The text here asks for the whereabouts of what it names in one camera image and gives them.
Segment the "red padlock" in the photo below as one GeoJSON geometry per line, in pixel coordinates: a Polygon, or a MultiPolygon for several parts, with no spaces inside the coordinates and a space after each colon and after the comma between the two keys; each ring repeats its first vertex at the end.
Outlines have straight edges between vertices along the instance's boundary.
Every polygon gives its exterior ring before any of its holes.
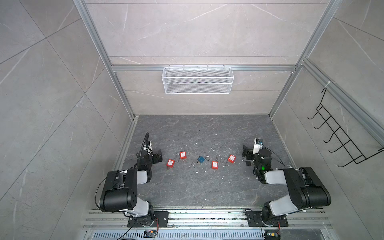
{"type": "Polygon", "coordinates": [[[214,170],[214,172],[219,168],[219,163],[217,161],[211,162],[211,167],[214,170]]]}
{"type": "Polygon", "coordinates": [[[169,159],[168,162],[167,162],[167,169],[173,168],[174,164],[175,164],[175,160],[169,159]]]}
{"type": "Polygon", "coordinates": [[[176,154],[178,160],[186,160],[187,159],[187,152],[182,151],[176,154]]]}
{"type": "Polygon", "coordinates": [[[223,159],[221,162],[221,167],[226,167],[228,164],[233,164],[236,160],[236,156],[229,155],[227,159],[223,159]]]}

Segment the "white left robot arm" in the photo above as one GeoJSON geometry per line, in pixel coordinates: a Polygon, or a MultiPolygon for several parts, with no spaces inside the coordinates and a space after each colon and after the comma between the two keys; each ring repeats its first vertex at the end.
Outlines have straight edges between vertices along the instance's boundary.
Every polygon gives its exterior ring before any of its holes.
{"type": "Polygon", "coordinates": [[[147,132],[133,167],[107,173],[99,184],[103,186],[100,200],[95,201],[102,212],[123,213],[128,218],[129,228],[165,228],[169,221],[169,212],[156,212],[149,201],[138,196],[138,186],[152,179],[152,166],[163,161],[161,151],[153,152],[149,136],[147,132]]]}

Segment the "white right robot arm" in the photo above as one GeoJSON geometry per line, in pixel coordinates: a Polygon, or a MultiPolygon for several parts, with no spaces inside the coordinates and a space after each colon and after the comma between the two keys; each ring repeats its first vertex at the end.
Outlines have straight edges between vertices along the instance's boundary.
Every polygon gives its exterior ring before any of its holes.
{"type": "Polygon", "coordinates": [[[242,157],[249,166],[254,164],[253,174],[262,184],[285,185],[288,194],[263,205],[263,225],[273,226],[286,215],[307,209],[322,208],[332,202],[331,195],[317,174],[310,167],[272,169],[272,151],[261,147],[254,151],[243,146],[242,157]]]}

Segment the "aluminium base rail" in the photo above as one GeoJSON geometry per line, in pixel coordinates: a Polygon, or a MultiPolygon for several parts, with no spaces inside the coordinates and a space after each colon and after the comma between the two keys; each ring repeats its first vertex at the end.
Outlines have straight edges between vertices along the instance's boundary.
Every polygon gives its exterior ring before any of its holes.
{"type": "Polygon", "coordinates": [[[306,210],[264,224],[261,207],[156,208],[143,227],[120,213],[86,213],[78,240],[336,240],[323,209],[306,210]]]}

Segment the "blue padlock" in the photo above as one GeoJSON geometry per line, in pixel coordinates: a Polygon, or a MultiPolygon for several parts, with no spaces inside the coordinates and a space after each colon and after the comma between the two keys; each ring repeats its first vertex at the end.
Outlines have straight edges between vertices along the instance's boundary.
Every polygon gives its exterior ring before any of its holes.
{"type": "Polygon", "coordinates": [[[210,156],[205,156],[205,157],[203,157],[203,156],[199,156],[198,159],[197,159],[197,161],[198,161],[198,163],[202,164],[202,163],[204,163],[204,162],[209,162],[210,159],[211,159],[210,156]]]}

